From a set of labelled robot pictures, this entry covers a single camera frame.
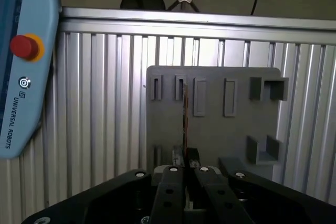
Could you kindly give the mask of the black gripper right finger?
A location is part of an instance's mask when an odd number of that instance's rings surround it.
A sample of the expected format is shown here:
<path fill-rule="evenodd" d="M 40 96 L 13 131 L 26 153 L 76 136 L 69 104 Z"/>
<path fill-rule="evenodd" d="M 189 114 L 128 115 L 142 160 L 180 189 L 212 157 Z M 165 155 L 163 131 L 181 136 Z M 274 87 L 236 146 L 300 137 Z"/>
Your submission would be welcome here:
<path fill-rule="evenodd" d="M 187 156 L 210 223 L 335 223 L 335 206 L 248 172 L 237 158 L 209 167 L 201 166 L 197 149 Z"/>

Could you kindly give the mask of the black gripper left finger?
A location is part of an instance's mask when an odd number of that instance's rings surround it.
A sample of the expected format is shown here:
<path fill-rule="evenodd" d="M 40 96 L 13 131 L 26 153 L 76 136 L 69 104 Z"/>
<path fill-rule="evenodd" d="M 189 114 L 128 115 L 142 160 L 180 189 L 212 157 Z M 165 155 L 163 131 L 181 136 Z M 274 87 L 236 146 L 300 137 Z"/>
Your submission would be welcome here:
<path fill-rule="evenodd" d="M 39 211 L 24 223 L 182 223 L 184 156 L 150 174 L 131 170 Z"/>

